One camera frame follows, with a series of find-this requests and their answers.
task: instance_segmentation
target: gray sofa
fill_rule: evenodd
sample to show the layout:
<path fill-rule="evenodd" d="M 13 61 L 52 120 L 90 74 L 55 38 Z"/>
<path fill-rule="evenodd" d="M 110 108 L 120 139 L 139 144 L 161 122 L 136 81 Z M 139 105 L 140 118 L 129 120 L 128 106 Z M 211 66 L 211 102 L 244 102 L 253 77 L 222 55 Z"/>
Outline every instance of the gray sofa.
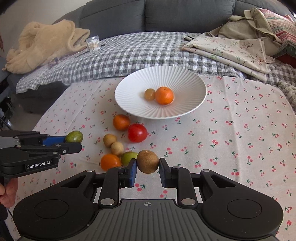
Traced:
<path fill-rule="evenodd" d="M 105 39 L 144 31 L 180 31 L 202 33 L 227 22 L 231 15 L 261 7 L 277 14 L 293 14 L 277 0 L 92 0 L 67 13 L 76 27 L 87 28 L 91 37 Z M 15 90 L 22 75 L 11 74 L 7 81 Z M 37 90 L 17 94 L 25 111 L 44 113 L 67 86 L 57 81 Z"/>

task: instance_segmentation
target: floor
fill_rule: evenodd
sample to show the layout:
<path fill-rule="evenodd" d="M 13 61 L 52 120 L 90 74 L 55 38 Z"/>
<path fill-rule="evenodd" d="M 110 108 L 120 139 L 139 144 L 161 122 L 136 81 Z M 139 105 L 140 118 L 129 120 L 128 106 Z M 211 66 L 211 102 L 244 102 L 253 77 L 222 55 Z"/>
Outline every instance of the floor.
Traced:
<path fill-rule="evenodd" d="M 14 96 L 12 96 L 11 99 L 14 106 L 12 109 L 13 115 L 10 119 L 12 129 L 18 131 L 33 130 L 35 125 L 41 119 L 42 115 L 26 113 Z"/>

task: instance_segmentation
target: green mango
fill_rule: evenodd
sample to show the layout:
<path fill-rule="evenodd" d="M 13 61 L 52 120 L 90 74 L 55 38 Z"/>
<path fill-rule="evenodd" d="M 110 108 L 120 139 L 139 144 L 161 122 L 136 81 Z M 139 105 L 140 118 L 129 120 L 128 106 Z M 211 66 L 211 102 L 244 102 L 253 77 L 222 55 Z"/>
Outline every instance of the green mango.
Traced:
<path fill-rule="evenodd" d="M 137 155 L 138 155 L 137 152 L 133 152 L 133 151 L 128 151 L 128 152 L 121 154 L 122 165 L 124 165 L 126 167 L 132 158 L 137 159 Z"/>
<path fill-rule="evenodd" d="M 79 142 L 79 143 L 81 143 L 82 140 L 83 140 L 83 134 L 80 131 L 72 131 L 65 138 L 65 142 Z"/>

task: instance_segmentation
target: round fruit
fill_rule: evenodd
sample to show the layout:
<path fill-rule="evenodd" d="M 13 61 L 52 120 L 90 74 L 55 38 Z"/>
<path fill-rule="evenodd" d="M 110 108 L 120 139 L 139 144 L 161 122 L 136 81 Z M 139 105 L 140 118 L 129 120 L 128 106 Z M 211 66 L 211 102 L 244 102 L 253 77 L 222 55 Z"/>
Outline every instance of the round fruit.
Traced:
<path fill-rule="evenodd" d="M 126 115 L 117 115 L 113 118 L 113 125 L 116 130 L 126 131 L 131 121 Z"/>
<path fill-rule="evenodd" d="M 155 90 L 154 89 L 147 89 L 144 94 L 145 100 L 151 101 L 155 99 Z"/>
<path fill-rule="evenodd" d="M 107 171 L 110 168 L 119 167 L 119 166 L 121 166 L 120 159 L 113 154 L 106 154 L 101 159 L 101 168 L 104 171 Z"/>
<path fill-rule="evenodd" d="M 143 150 L 137 155 L 137 166 L 146 174 L 154 173 L 159 165 L 159 159 L 153 151 Z"/>
<path fill-rule="evenodd" d="M 123 153 L 121 155 L 122 165 L 124 165 L 126 167 L 132 158 L 137 159 L 137 155 L 138 155 L 137 152 L 133 152 L 133 151 L 128 151 L 128 152 Z"/>
<path fill-rule="evenodd" d="M 112 134 L 107 134 L 103 138 L 103 142 L 107 148 L 110 148 L 111 145 L 117 141 L 117 137 Z"/>
<path fill-rule="evenodd" d="M 111 153 L 113 155 L 119 156 L 123 153 L 124 147 L 121 142 L 114 142 L 110 147 Z"/>
<path fill-rule="evenodd" d="M 132 124 L 128 128 L 128 139 L 131 142 L 142 142 L 148 136 L 147 129 L 140 124 Z"/>
<path fill-rule="evenodd" d="M 82 140 L 83 140 L 83 134 L 80 131 L 72 131 L 65 138 L 65 142 L 79 142 L 79 143 L 81 143 Z"/>
<path fill-rule="evenodd" d="M 174 93 L 167 87 L 160 87 L 155 92 L 155 99 L 158 104 L 170 104 L 174 99 Z"/>

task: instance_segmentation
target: tangerine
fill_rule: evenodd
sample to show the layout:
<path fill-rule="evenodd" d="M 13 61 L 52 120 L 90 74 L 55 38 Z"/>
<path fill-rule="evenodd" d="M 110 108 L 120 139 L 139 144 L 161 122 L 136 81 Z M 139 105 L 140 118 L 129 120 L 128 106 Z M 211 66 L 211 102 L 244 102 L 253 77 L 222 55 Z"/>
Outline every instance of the tangerine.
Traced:
<path fill-rule="evenodd" d="M 155 99 L 158 104 L 170 104 L 174 99 L 174 93 L 168 87 L 159 87 L 155 92 Z"/>
<path fill-rule="evenodd" d="M 113 154 L 106 154 L 102 157 L 100 165 L 104 171 L 107 171 L 110 168 L 121 166 L 121 162 L 117 156 Z"/>
<path fill-rule="evenodd" d="M 116 115 L 113 118 L 113 125 L 116 130 L 126 131 L 130 125 L 131 121 L 126 115 Z"/>

